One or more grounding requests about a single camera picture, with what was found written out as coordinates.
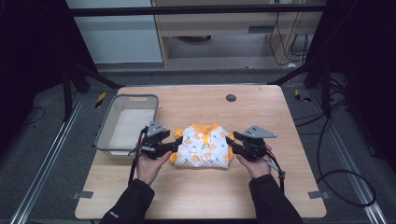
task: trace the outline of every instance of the table surface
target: table surface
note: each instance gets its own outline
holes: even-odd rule
[[[265,141],[273,148],[279,165],[286,171],[285,193],[301,217],[324,217],[321,198],[308,192],[318,186],[282,90],[278,86],[156,86],[126,87],[119,94],[155,94],[159,97],[157,120],[174,141],[176,129],[192,123],[218,123],[228,132],[242,132],[253,124],[276,133]],[[233,94],[236,101],[228,102]],[[90,199],[80,198],[76,217],[101,218],[127,187],[131,160],[112,160],[97,151],[84,186],[93,191]],[[228,170],[176,168],[166,162],[151,185],[156,194],[146,218],[255,218],[248,189],[248,171],[237,159]]]

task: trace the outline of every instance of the black sleeve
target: black sleeve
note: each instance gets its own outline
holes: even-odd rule
[[[303,223],[272,175],[263,175],[249,183],[259,224]]]
[[[153,198],[154,190],[143,181],[135,179],[121,194],[116,205],[105,213],[100,223],[143,223]]]

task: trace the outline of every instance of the plastic bin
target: plastic bin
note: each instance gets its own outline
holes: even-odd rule
[[[132,159],[140,131],[157,118],[158,97],[152,94],[115,96],[96,137],[96,147],[111,159]]]

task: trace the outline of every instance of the white cabinet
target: white cabinet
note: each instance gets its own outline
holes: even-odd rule
[[[69,8],[151,7],[149,0],[66,0]],[[162,63],[153,16],[75,17],[96,64]]]

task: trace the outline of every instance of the human hand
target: human hand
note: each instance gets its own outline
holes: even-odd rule
[[[265,146],[268,148],[268,150],[272,150],[268,144],[265,143]],[[267,162],[270,160],[268,155],[265,155],[262,160],[259,161],[247,161],[243,156],[238,154],[236,155],[236,158],[247,168],[247,171],[252,178],[258,178],[263,175],[271,174],[271,167],[267,164]]]
[[[157,160],[150,159],[144,153],[140,155],[136,166],[137,178],[150,186],[155,177],[157,177],[158,173],[160,172],[163,164],[169,159],[171,155],[172,152],[168,151]]]

